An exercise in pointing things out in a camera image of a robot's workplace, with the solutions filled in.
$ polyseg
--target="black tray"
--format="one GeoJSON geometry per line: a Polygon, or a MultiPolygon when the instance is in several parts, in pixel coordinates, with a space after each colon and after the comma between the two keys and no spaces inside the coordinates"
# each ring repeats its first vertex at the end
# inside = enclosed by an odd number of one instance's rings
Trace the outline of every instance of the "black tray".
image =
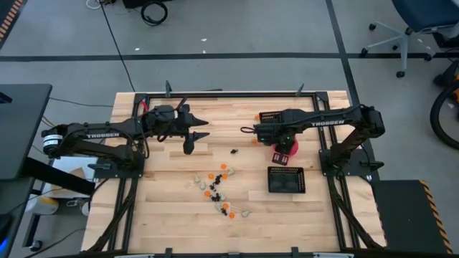
{"type": "Polygon", "coordinates": [[[305,194],[303,168],[268,167],[270,193],[305,194]]]}

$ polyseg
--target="wooden table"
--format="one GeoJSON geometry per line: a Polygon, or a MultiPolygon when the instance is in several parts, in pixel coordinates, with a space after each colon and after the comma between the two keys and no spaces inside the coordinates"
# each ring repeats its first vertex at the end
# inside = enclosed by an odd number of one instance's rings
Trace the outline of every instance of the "wooden table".
{"type": "MultiPolygon", "coordinates": [[[[328,96],[331,109],[349,106],[345,91],[330,91],[328,96]]],[[[116,95],[111,122],[131,116],[133,97],[134,93],[116,95]]],[[[150,108],[160,104],[175,106],[179,101],[152,100],[150,108]]],[[[268,193],[266,168],[275,166],[270,161],[273,150],[262,143],[253,144],[255,135],[240,132],[241,126],[257,122],[255,115],[259,112],[286,108],[312,111],[310,98],[189,98],[187,103],[197,118],[209,121],[208,125],[192,129],[210,135],[195,143],[190,156],[183,154],[183,139],[168,138],[162,143],[148,139],[151,154],[138,184],[129,253],[164,253],[167,247],[172,247],[174,253],[291,252],[291,247],[298,247],[300,252],[339,250],[326,178],[318,159],[317,129],[298,135],[299,151],[288,164],[304,167],[306,194],[268,193]],[[231,154],[233,148],[239,152],[231,154]],[[236,213],[234,219],[219,213],[194,182],[198,176],[211,183],[208,175],[224,173],[220,168],[223,163],[236,169],[236,174],[219,187],[219,192],[227,196],[229,210],[236,213]],[[241,216],[245,210],[252,212],[247,218],[241,216]]],[[[352,130],[347,125],[337,126],[338,140],[352,130]]],[[[108,145],[125,142],[122,138],[107,140],[108,145]]],[[[371,186],[359,177],[347,177],[347,184],[356,218],[375,241],[385,245],[371,186]]],[[[110,179],[95,194],[83,250],[95,243],[112,219],[117,190],[118,179],[110,179]]],[[[350,247],[347,222],[344,215],[341,217],[350,247]]],[[[123,226],[122,221],[117,248],[123,226]]]]}

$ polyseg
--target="black metal frame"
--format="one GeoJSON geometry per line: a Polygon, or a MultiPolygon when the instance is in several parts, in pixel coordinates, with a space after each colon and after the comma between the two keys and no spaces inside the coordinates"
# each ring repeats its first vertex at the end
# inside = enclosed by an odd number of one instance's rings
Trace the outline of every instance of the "black metal frame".
{"type": "MultiPolygon", "coordinates": [[[[313,108],[314,111],[319,111],[319,100],[323,102],[323,106],[325,110],[330,110],[330,104],[328,102],[328,94],[327,92],[168,92],[167,95],[164,93],[136,93],[134,97],[134,106],[132,110],[132,116],[137,115],[138,109],[139,109],[139,104],[141,100],[145,100],[147,106],[150,105],[150,101],[154,98],[182,98],[182,97],[187,97],[187,98],[195,98],[195,97],[310,97],[313,103],[313,108]]],[[[332,143],[337,143],[337,138],[336,138],[336,131],[334,130],[334,126],[329,126],[329,131],[330,131],[330,138],[332,143]]],[[[321,150],[326,150],[327,149],[327,143],[326,143],[326,136],[323,131],[323,128],[318,128],[318,134],[319,134],[319,140],[321,142],[321,150]]],[[[334,183],[334,178],[327,176],[327,181],[328,181],[328,188],[330,190],[330,194],[332,191],[331,184],[334,183]]],[[[352,207],[351,207],[351,202],[349,198],[349,191],[347,189],[347,184],[346,184],[346,178],[345,176],[342,176],[339,178],[339,182],[341,185],[341,194],[343,196],[343,201],[346,205],[346,207],[349,209],[349,211],[352,213],[352,207]]],[[[133,179],[131,181],[131,187],[137,188],[138,185],[138,179],[133,179]]],[[[125,179],[120,179],[120,185],[118,187],[118,193],[116,197],[116,203],[115,203],[115,211],[113,214],[117,214],[120,204],[123,201],[123,196],[124,196],[124,191],[126,188],[126,180],[125,179]]],[[[127,215],[126,215],[126,224],[123,232],[123,244],[122,244],[122,250],[123,251],[128,251],[129,247],[129,239],[130,239],[130,234],[131,234],[131,227],[132,227],[132,218],[133,218],[133,211],[134,211],[134,204],[135,202],[132,203],[132,205],[129,207],[127,215]]],[[[343,223],[341,221],[341,216],[340,216],[340,209],[339,207],[332,202],[331,203],[332,208],[333,208],[333,217],[335,219],[335,225],[336,225],[336,234],[338,237],[338,242],[339,242],[339,247],[340,249],[345,249],[346,248],[346,241],[344,238],[344,230],[343,230],[343,223]]],[[[359,238],[354,230],[353,226],[351,225],[351,222],[349,222],[349,229],[351,231],[351,240],[352,240],[352,246],[353,248],[359,248],[359,238]]],[[[112,251],[115,249],[115,242],[116,242],[116,232],[111,236],[109,245],[108,245],[108,250],[112,251]]],[[[297,253],[298,256],[299,254],[302,257],[311,257],[312,253],[297,253]]],[[[190,257],[190,254],[183,254],[186,257],[190,257]]],[[[210,257],[218,257],[219,254],[195,254],[197,257],[205,257],[205,256],[210,256],[210,257]]],[[[250,255],[250,257],[292,257],[293,253],[285,253],[285,254],[262,254],[262,253],[257,253],[257,254],[244,254],[244,257],[247,257],[250,255]]],[[[166,253],[164,256],[161,254],[155,254],[155,257],[168,257],[166,253]]]]}

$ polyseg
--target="office chair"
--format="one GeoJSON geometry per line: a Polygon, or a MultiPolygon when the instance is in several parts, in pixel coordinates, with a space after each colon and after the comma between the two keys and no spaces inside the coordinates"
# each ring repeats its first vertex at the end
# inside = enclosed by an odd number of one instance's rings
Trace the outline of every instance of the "office chair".
{"type": "MultiPolygon", "coordinates": [[[[400,47],[402,70],[397,72],[397,77],[404,77],[407,69],[408,44],[410,43],[411,33],[432,34],[439,32],[450,38],[459,34],[459,6],[454,1],[457,0],[392,0],[395,9],[408,25],[408,28],[404,32],[400,32],[379,21],[370,24],[370,31],[374,31],[378,26],[393,31],[396,36],[366,46],[361,50],[359,56],[365,57],[369,49],[384,44],[392,44],[393,50],[400,47]]],[[[425,46],[421,39],[417,39],[415,42],[424,47],[427,53],[425,60],[432,60],[435,52],[430,47],[425,46]]]]}

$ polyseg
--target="gray floor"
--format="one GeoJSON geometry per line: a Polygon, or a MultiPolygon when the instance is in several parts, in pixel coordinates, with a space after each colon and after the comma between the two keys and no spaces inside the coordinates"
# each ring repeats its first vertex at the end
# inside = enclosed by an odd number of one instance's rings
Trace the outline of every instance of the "gray floor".
{"type": "MultiPolygon", "coordinates": [[[[368,31],[374,20],[401,30],[406,27],[387,0],[333,0],[333,5],[348,53],[390,37],[382,30],[368,31]]],[[[138,12],[124,9],[121,1],[106,7],[123,54],[338,52],[324,0],[174,0],[167,6],[169,18],[154,28],[146,26],[138,12]]],[[[430,36],[420,38],[438,50],[430,36]]],[[[410,50],[420,52],[417,47],[410,50]]],[[[392,52],[389,47],[372,51],[392,52]]],[[[117,53],[102,11],[88,9],[84,0],[28,0],[0,50],[1,56],[106,54],[117,53]]],[[[455,219],[459,203],[453,200],[459,195],[455,187],[458,152],[439,143],[428,123],[430,106],[440,91],[431,81],[449,61],[411,59],[402,80],[394,76],[398,59],[349,62],[361,102],[381,110],[387,127],[385,135],[372,141],[377,160],[386,163],[381,177],[429,182],[453,249],[459,252],[455,219]]],[[[348,89],[340,59],[144,60],[127,61],[126,65],[138,91],[163,90],[165,80],[174,90],[295,90],[303,82],[305,90],[348,89]]],[[[0,62],[0,75],[1,83],[50,83],[53,97],[90,104],[111,104],[116,92],[130,91],[119,61],[0,62]]],[[[108,120],[110,114],[110,108],[53,100],[45,112],[54,123],[99,122],[108,120]]],[[[449,122],[447,130],[456,126],[449,122]]],[[[41,146],[39,136],[34,144],[41,146]]],[[[47,160],[36,150],[30,156],[47,160]]],[[[84,226],[83,216],[50,216],[40,225],[37,238],[50,244],[84,226]]],[[[29,253],[20,247],[21,232],[12,257],[29,253]]],[[[81,239],[82,234],[77,233],[38,257],[74,254],[81,239]]]]}

